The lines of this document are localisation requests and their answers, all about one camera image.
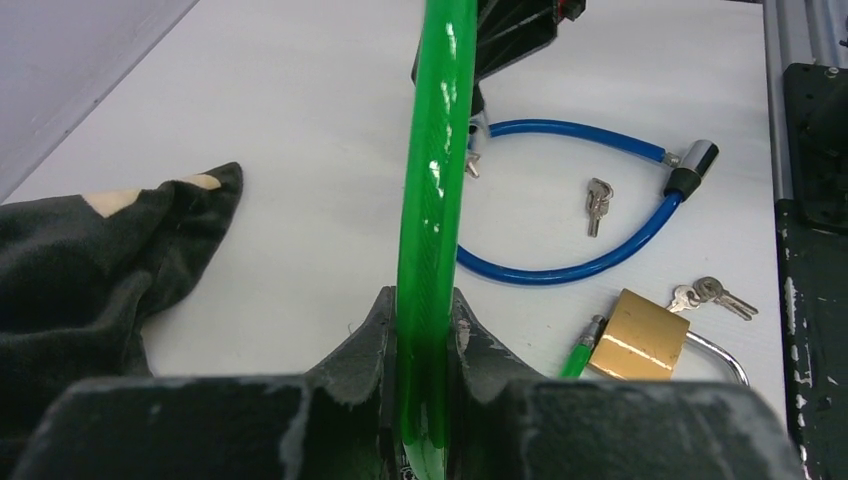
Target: white tabletop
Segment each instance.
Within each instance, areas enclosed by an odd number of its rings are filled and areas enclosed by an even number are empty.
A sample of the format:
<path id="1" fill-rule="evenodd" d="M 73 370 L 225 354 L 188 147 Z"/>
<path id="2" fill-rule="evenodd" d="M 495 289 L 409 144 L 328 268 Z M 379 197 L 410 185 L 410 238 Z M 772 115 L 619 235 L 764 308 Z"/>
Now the white tabletop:
<path id="1" fill-rule="evenodd" d="M 203 0 L 10 197 L 159 182 L 229 161 L 245 170 L 230 232 L 200 284 L 144 331 L 171 374 L 308 369 L 395 282 L 401 193 L 422 12 L 418 0 Z M 550 288 L 458 269 L 485 326 L 545 374 L 622 288 L 658 303 L 712 275 L 759 308 L 717 305 L 692 329 L 731 351 L 783 415 L 783 354 L 762 14 L 710 0 L 592 0 L 553 46 L 483 83 L 492 121 L 547 117 L 616 130 L 678 153 L 707 138 L 721 156 L 644 250 L 597 277 Z M 585 142 L 494 140 L 466 183 L 461 242 L 516 267 L 583 262 L 653 212 L 665 170 Z M 615 188 L 586 235 L 592 177 Z M 723 379 L 684 350 L 674 379 Z"/>

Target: silver key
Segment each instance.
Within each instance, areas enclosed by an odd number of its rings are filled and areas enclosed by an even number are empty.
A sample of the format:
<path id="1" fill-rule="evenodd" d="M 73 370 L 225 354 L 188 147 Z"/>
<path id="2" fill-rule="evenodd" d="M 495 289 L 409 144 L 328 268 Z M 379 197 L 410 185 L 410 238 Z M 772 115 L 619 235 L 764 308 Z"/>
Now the silver key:
<path id="1" fill-rule="evenodd" d="M 601 217 L 609 213 L 609 201 L 615 192 L 612 186 L 603 180 L 593 178 L 589 182 L 589 194 L 586 197 L 586 211 L 589 212 L 589 236 L 598 236 Z"/>
<path id="2" fill-rule="evenodd" d="M 754 315 L 760 313 L 751 304 L 745 302 L 741 298 L 730 293 L 718 279 L 714 277 L 704 277 L 698 279 L 693 287 L 698 296 L 704 302 L 715 302 L 722 307 L 730 310 L 736 315 L 742 317 L 746 321 L 751 321 Z"/>
<path id="3" fill-rule="evenodd" d="M 674 298 L 666 307 L 671 313 L 679 313 L 683 310 L 694 310 L 701 306 L 701 299 L 694 288 L 689 285 L 680 285 L 674 289 Z"/>

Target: green tube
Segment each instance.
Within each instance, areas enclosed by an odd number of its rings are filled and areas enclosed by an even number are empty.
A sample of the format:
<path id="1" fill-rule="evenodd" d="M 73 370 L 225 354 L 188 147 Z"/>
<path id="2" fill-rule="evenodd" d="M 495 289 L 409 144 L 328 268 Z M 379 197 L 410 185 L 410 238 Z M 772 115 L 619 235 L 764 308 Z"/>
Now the green tube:
<path id="1" fill-rule="evenodd" d="M 565 366 L 562 368 L 562 373 L 559 374 L 563 378 L 578 378 L 583 373 L 583 369 L 589 364 L 589 357 L 592 356 L 592 349 L 586 345 L 577 345 L 565 361 Z"/>
<path id="2" fill-rule="evenodd" d="M 397 279 L 401 440 L 419 480 L 445 478 L 449 439 L 447 342 L 474 56 L 476 0 L 428 0 Z"/>

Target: black cloth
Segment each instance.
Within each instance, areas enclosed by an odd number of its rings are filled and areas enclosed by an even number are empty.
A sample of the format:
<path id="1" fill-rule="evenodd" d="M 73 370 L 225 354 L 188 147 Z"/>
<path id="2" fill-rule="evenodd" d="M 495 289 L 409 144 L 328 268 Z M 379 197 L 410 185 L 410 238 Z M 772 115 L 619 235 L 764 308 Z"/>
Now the black cloth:
<path id="1" fill-rule="evenodd" d="M 144 320 L 197 284 L 242 186 L 230 163 L 155 190 L 0 206 L 0 478 L 73 382 L 150 375 Z"/>

